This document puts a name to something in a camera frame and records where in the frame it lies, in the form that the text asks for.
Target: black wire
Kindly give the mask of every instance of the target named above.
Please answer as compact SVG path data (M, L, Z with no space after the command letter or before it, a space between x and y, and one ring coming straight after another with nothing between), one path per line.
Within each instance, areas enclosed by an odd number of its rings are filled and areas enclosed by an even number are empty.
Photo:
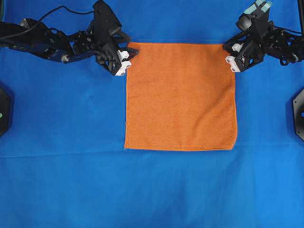
M71 12L71 13L74 13L74 14L79 14L79 15L87 15L87 14L94 13L94 11L90 11L90 12L86 12L86 13L81 13L81 12L73 11L73 10L69 9L68 7L66 7L66 6L59 6L59 7L55 8L55 9L52 9L50 12L48 12L48 13L45 14L44 16L42 16L42 17L39 19L39 21L38 21L33 27L31 27L31 28L29 28L29 29L27 29L27 30L25 30L25 31L23 31L23 32L14 34L14 35L9 35L9 36L5 36L5 37L1 37L0 40L1 40L1 39L12 38L12 37L18 37L18 36L21 36L21 35L24 35L24 34L30 32L31 30L33 30L34 28L36 28L36 27L38 26L38 24L39 24L44 18L46 18L48 15L52 14L53 12L55 12L55 11L61 9L61 8L65 8L67 11L69 11L69 12Z
M293 32L293 33L297 33L297 34L302 34L302 35L304 34L302 32L293 31L293 30L290 30L290 29L287 29L287 28L282 28L282 27L278 27L278 26L274 26L274 27L277 28L277 29L283 29L283 30Z

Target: black mount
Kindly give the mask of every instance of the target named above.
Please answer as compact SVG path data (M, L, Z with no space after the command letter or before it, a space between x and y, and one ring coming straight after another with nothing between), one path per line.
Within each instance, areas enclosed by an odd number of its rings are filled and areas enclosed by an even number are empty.
M0 137L10 127L10 107L11 98L2 88L0 88Z
M63 63L96 56L97 63L112 75L123 76L131 66L129 60L139 51L128 47L120 48L119 44L127 43L131 38L121 31L120 21L103 0L96 2L93 8L94 20L89 28L69 36L33 19L24 19L20 25L0 22L0 47ZM1 39L24 32L36 23L39 23L38 26L24 35Z
M243 72L264 60L265 54L280 60L281 65L304 59L304 36L288 33L269 21L272 3L256 0L239 18L241 33L228 40L223 48L230 54L226 61L234 72ZM298 0L302 33L304 32L304 0Z

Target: orange towel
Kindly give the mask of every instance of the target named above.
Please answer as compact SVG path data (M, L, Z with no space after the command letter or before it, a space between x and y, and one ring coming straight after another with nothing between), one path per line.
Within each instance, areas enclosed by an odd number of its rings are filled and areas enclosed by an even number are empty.
M130 43L126 149L230 150L237 134L235 75L221 45Z

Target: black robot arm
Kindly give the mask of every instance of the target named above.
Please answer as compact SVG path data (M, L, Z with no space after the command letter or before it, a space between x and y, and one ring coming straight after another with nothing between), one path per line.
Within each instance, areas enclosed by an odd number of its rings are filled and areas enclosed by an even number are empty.
M112 75L123 76L131 66L129 60L139 51L119 46L131 39L121 31L120 21L103 0L93 8L94 20L88 29L68 36L33 19L24 19L20 25L0 22L0 47L66 64L95 56Z

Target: blue cloth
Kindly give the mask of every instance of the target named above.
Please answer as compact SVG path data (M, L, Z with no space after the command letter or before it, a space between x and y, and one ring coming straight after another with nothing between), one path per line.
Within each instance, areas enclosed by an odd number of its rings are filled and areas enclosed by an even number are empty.
M134 41L223 43L252 1L107 3ZM94 0L10 0L5 21L62 4L88 11ZM274 1L270 17L300 28L296 1ZM70 34L91 19L61 10L44 22ZM94 58L63 65L1 49L0 69L15 96L13 126L0 138L1 228L304 227L304 142L291 105L303 63L266 57L237 74L234 150L194 153L123 150L126 79Z

